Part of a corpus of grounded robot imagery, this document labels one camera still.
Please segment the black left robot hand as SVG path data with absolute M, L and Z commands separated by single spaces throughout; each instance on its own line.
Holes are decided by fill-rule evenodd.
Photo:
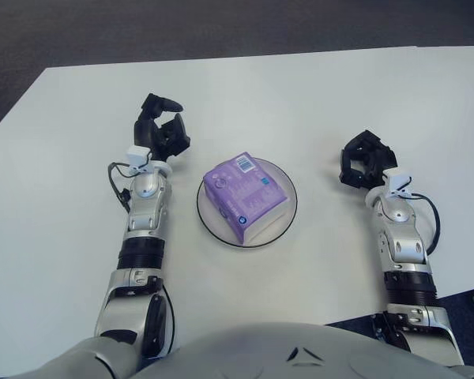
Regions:
M 190 137 L 180 112 L 181 104 L 174 100 L 148 94 L 141 106 L 141 113 L 134 124 L 134 144 L 148 148 L 152 160 L 166 162 L 170 156 L 177 156 L 190 147 Z M 174 113 L 174 118 L 158 126 L 155 122 L 164 112 Z

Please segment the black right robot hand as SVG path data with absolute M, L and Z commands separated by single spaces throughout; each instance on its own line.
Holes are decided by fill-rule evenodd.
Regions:
M 383 172 L 396 168 L 393 150 L 369 130 L 352 138 L 340 152 L 340 182 L 371 190 L 383 186 Z

